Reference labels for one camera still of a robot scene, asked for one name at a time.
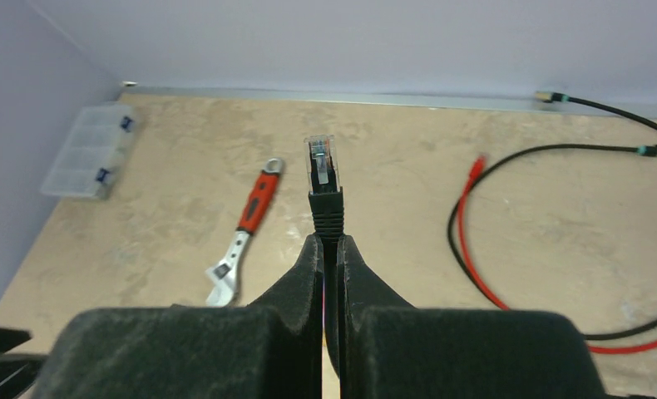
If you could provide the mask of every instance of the table surface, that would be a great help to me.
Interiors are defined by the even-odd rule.
[[[0,302],[0,325],[32,331],[21,350],[47,352],[88,308],[204,305],[213,287],[205,269],[230,244],[259,169],[279,156],[284,177],[240,271],[240,304],[258,297],[313,231],[309,135],[335,135],[346,233],[420,308],[492,307],[445,238],[478,154],[497,160],[540,144],[657,143],[656,132],[614,117],[187,96],[121,102],[144,121],[111,198],[60,201]],[[512,307],[557,311],[590,333],[657,315],[657,159],[530,155],[473,193],[468,226],[482,274]],[[610,393],[657,396],[657,350],[595,362]],[[338,398],[325,354],[324,397]]]

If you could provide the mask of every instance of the black cable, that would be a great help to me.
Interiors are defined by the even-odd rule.
[[[584,100],[582,98],[568,97],[568,102],[574,102],[576,104],[581,104],[582,106],[589,106],[591,108],[597,108],[599,110],[607,111],[611,114],[616,114],[627,118],[631,121],[641,123],[644,126],[650,127],[657,131],[657,123],[650,121],[647,118],[633,114],[632,112],[621,110],[620,108],[615,108],[613,106],[607,106],[605,104],[600,104],[599,102]]]
[[[585,105],[585,106],[592,106],[594,108],[598,108],[604,111],[612,112],[616,115],[623,116],[625,118],[631,119],[632,121],[637,121],[645,126],[648,126],[652,129],[657,130],[657,123],[650,121],[646,118],[643,118],[641,116],[637,116],[635,114],[631,114],[627,111],[622,111],[617,108],[611,107],[611,106],[606,106],[603,104],[599,104],[593,101],[588,101],[588,100],[583,100],[580,98],[575,98],[575,97],[567,97],[565,95],[562,95],[560,93],[554,93],[555,95],[558,95],[558,98],[568,98],[569,102],[575,102],[577,104]],[[540,145],[537,147],[532,147],[526,150],[522,150],[519,152],[516,152],[515,154],[509,155],[501,160],[499,160],[497,163],[495,163],[493,166],[490,168],[484,170],[474,181],[471,186],[470,191],[468,194],[470,194],[487,176],[492,174],[495,170],[498,168],[501,168],[503,165],[507,164],[508,162],[515,160],[519,157],[522,157],[524,155],[528,155],[534,152],[540,152],[544,150],[570,150],[570,149],[577,149],[577,150],[600,150],[600,151],[612,151],[612,152],[628,152],[628,153],[634,153],[634,154],[639,154],[639,149],[637,147],[624,147],[624,146],[614,146],[614,145],[587,145],[587,144],[554,144],[554,145]],[[453,206],[453,209],[451,211],[451,215],[448,218],[448,224],[447,224],[447,240],[448,240],[448,245],[451,248],[451,252],[453,253],[453,256],[456,258],[456,261],[458,262],[459,266],[461,266],[461,269],[463,270],[463,273],[468,276],[468,278],[471,280],[471,283],[475,285],[478,290],[487,298],[487,295],[478,287],[476,284],[475,279],[471,275],[471,273],[468,271],[468,268],[466,266],[466,263],[463,261],[463,258],[461,254],[458,252],[458,248],[456,245],[456,240],[453,238],[453,226],[456,221],[456,215],[458,211],[458,202]],[[607,332],[607,333],[598,333],[598,334],[584,334],[584,338],[588,341],[609,341],[613,339],[620,339],[620,338],[625,338],[625,337],[632,337],[634,335],[638,335],[641,333],[645,333],[653,328],[657,327],[657,318],[643,324],[641,326],[635,327],[635,328],[630,328],[626,329],[623,331],[618,331],[618,332]]]

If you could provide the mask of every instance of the wrench handle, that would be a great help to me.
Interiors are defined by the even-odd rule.
[[[245,209],[243,209],[243,215],[240,216],[237,230],[246,231],[250,235],[257,230],[269,208],[269,203],[272,201],[278,182],[279,172],[269,173],[266,170],[260,172],[260,176],[255,181],[255,187],[248,197],[248,203],[245,204]]]

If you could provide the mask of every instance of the clear plastic connector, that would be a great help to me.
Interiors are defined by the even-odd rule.
[[[337,193],[340,191],[336,145],[333,135],[314,135],[304,139],[306,145],[309,193]]]

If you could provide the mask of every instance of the red cable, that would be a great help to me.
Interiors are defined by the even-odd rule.
[[[468,195],[471,193],[471,188],[475,183],[476,179],[485,169],[485,156],[479,156],[478,159],[473,163],[471,168],[471,173],[468,176],[468,182],[463,188],[463,194],[461,199],[458,201],[458,213],[457,213],[457,222],[458,222],[458,238],[461,241],[461,253],[463,255],[463,262],[466,264],[468,272],[473,277],[476,285],[484,292],[484,294],[490,299],[494,304],[496,304],[502,310],[510,310],[504,302],[502,302],[482,281],[481,276],[478,274],[475,265],[471,259],[471,254],[468,252],[468,246],[466,245],[466,228],[465,228],[465,213],[466,213],[466,202]],[[588,348],[593,353],[601,353],[607,355],[624,355],[630,353],[644,352],[651,349],[657,348],[657,340],[643,343],[641,345],[634,345],[631,347],[595,347],[588,345]]]

